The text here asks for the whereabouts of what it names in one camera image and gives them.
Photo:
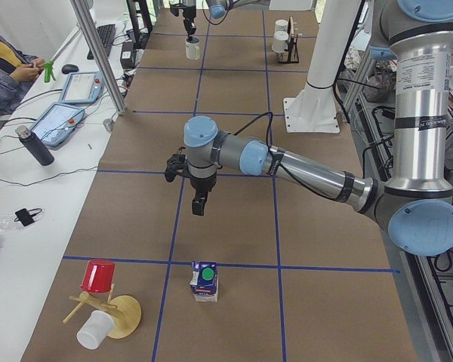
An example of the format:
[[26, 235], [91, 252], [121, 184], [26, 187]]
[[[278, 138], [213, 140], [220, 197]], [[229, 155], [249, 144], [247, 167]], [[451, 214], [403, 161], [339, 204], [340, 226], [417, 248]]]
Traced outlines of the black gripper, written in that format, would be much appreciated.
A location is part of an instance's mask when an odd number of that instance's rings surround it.
[[196, 33], [196, 25], [194, 23], [196, 18], [196, 7], [185, 7], [183, 9], [183, 18], [185, 20], [184, 27], [187, 33], [187, 38], [192, 39]]
[[217, 182], [217, 174], [214, 173], [206, 178], [191, 176], [190, 184], [196, 190], [192, 199], [192, 213], [196, 216], [205, 214], [205, 205], [208, 200], [208, 193], [212, 191]]

